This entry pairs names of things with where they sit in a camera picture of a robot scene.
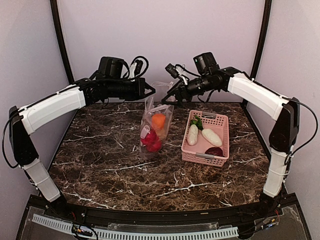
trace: red fruit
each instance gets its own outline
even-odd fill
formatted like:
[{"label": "red fruit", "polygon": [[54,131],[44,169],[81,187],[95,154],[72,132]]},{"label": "red fruit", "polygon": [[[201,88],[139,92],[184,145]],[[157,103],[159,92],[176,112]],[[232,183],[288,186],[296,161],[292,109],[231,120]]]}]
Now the red fruit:
[{"label": "red fruit", "polygon": [[162,147],[162,143],[160,140],[158,140],[151,145],[147,145],[146,149],[150,153],[155,153],[155,152],[158,152],[161,149],[161,147]]},{"label": "red fruit", "polygon": [[145,138],[140,138],[143,145],[151,145],[157,140],[158,136],[153,129],[150,129],[150,132],[145,136]]},{"label": "red fruit", "polygon": [[210,147],[207,151],[205,151],[205,154],[210,154],[218,157],[224,156],[224,152],[220,147]]}]

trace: purple vegetable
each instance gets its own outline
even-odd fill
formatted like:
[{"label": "purple vegetable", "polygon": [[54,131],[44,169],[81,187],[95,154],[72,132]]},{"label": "purple vegetable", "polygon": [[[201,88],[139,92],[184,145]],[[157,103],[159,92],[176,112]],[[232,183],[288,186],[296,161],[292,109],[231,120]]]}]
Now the purple vegetable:
[{"label": "purple vegetable", "polygon": [[205,154],[214,155],[218,157],[224,156],[224,152],[220,147],[210,147],[207,151],[205,151]]}]

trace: basket handle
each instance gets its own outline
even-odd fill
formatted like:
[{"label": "basket handle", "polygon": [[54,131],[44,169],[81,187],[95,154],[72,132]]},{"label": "basket handle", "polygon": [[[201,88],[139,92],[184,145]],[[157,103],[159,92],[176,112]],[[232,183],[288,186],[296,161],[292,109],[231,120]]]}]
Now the basket handle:
[{"label": "basket handle", "polygon": [[217,117],[217,114],[216,113],[213,113],[213,112],[207,112],[207,111],[203,111],[202,112],[202,117],[206,118],[210,118],[210,119],[216,119]]},{"label": "basket handle", "polygon": [[205,153],[199,153],[199,152],[196,152],[195,156],[198,157],[198,158],[205,158],[205,159],[214,159],[215,158],[214,155],[205,154]]}]

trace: black pole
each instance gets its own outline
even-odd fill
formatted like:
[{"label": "black pole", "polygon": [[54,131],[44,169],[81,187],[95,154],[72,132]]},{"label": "black pole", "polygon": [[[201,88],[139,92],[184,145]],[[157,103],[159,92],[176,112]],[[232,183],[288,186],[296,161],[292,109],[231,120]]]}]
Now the black pole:
[{"label": "black pole", "polygon": [[[267,36],[267,30],[268,30],[268,24],[270,19],[270,13],[271,13],[271,4],[272,0],[265,0],[264,3],[264,11],[263,11],[263,17],[262,17],[262,23],[261,23],[261,29],[260,29],[260,35],[259,35],[259,41],[258,45],[256,47],[255,57],[251,69],[250,78],[256,79],[262,53],[265,46],[266,36]],[[247,107],[248,101],[243,100],[242,104]]]},{"label": "black pole", "polygon": [[60,49],[60,54],[61,54],[64,70],[65,70],[65,73],[66,73],[66,76],[68,78],[69,83],[73,84],[75,82],[75,79],[72,74],[72,70],[71,70],[71,66],[70,66],[70,62],[69,62],[69,58],[68,58],[68,54],[67,54],[66,44],[65,44],[65,40],[64,40],[64,35],[62,32],[62,28],[61,28],[57,0],[50,0],[50,4],[51,4],[51,12],[52,12],[52,18],[53,18],[56,39],[58,40],[58,45],[59,45],[59,49]]}]

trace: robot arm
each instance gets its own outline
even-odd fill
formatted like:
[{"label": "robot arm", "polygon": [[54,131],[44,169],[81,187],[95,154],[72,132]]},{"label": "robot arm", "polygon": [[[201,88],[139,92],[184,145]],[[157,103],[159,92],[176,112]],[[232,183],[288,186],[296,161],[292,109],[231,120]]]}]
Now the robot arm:
[{"label": "robot arm", "polygon": [[248,75],[233,67],[221,68],[211,52],[193,58],[200,77],[185,83],[181,80],[176,66],[169,64],[165,69],[173,78],[180,80],[162,99],[164,104],[170,96],[175,96],[177,105],[183,100],[192,100],[193,96],[203,95],[207,91],[225,91],[240,96],[265,111],[276,121],[269,136],[271,160],[268,177],[263,188],[266,198],[276,197],[287,175],[287,158],[290,156],[299,131],[299,106],[263,85],[250,80]]},{"label": "robot arm", "polygon": [[[50,203],[64,197],[40,161],[30,135],[54,119],[98,101],[107,98],[135,101],[155,93],[155,89],[140,77],[143,62],[138,58],[144,57],[136,57],[129,68],[122,59],[103,57],[90,78],[79,80],[30,105],[10,109],[9,137],[14,158]],[[128,70],[125,78],[121,78],[123,66]]]}]

